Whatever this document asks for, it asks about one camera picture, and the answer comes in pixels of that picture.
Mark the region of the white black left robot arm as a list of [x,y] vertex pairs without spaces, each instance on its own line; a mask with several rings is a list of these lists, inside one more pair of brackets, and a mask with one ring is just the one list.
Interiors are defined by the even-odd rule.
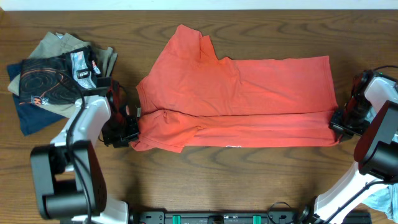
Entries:
[[138,138],[137,118],[119,107],[119,83],[111,77],[77,92],[62,131],[30,154],[39,213],[61,223],[129,223],[127,203],[108,196],[95,144],[102,137],[106,146],[127,147]]

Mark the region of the red orange soccer t-shirt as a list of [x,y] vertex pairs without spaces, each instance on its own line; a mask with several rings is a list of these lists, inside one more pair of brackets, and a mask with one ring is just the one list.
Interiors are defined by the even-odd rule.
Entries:
[[337,143],[329,127],[338,105],[327,56],[220,59],[209,36],[180,25],[136,89],[137,151]]

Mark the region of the light blue grey t-shirt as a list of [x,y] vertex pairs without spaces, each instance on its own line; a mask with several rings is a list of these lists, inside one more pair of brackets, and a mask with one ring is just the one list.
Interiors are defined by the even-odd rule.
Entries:
[[363,201],[363,204],[374,210],[384,212],[386,217],[397,223],[397,184],[378,190]]

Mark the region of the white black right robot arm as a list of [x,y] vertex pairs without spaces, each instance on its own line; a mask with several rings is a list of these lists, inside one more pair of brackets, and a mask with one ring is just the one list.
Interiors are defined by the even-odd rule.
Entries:
[[370,195],[397,183],[397,79],[380,68],[356,75],[351,98],[334,112],[329,128],[338,142],[359,136],[354,162],[302,212],[301,223],[342,223]]

